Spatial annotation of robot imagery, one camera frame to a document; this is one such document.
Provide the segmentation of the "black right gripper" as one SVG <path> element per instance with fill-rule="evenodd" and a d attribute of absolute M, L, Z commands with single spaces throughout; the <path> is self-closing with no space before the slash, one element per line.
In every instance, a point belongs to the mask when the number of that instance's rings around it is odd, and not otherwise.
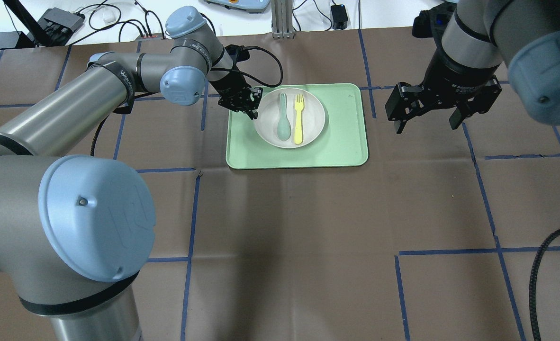
<path fill-rule="evenodd" d="M 456 130 L 465 119 L 485 114 L 494 105 L 502 91 L 497 69 L 497 65 L 483 69 L 461 65 L 437 48 L 420 84 L 395 85 L 385 104 L 388 121 L 396 124 L 396 134 L 402 134 L 409 120 L 453 108 L 450 126 Z"/>

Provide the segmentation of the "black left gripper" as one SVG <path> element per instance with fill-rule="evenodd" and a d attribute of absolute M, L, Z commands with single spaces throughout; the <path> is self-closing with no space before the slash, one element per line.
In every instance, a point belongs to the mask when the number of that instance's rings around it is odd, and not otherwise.
<path fill-rule="evenodd" d="M 218 104 L 233 112 L 248 114 L 250 119 L 258 118 L 258 108 L 263 96 L 262 87 L 250 86 L 245 80 L 245 73 L 238 67 L 211 69 L 225 75 L 211 85 L 220 95 Z"/>

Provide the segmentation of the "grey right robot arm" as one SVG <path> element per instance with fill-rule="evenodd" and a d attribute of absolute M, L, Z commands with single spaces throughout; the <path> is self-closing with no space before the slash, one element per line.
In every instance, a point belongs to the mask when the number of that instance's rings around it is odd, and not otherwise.
<path fill-rule="evenodd" d="M 502 91 L 500 64 L 528 115 L 560 126 L 560 0 L 445 2 L 421 11 L 412 35 L 436 50 L 422 82 L 399 82 L 386 102 L 397 134 L 432 110 L 453 108 L 452 129 L 488 112 Z"/>

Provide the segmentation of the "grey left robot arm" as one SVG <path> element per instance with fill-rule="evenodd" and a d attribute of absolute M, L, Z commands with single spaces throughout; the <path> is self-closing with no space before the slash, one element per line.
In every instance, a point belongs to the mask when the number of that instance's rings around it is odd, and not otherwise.
<path fill-rule="evenodd" d="M 190 106 L 210 84 L 220 106 L 258 116 L 262 89 L 237 67 L 246 47 L 223 46 L 192 6 L 165 27 L 169 52 L 95 54 L 83 74 L 0 127 L 0 272 L 60 341 L 143 339 L 131 285 L 156 224 L 135 169 L 68 151 L 109 114 L 130 114 L 140 95 Z"/>

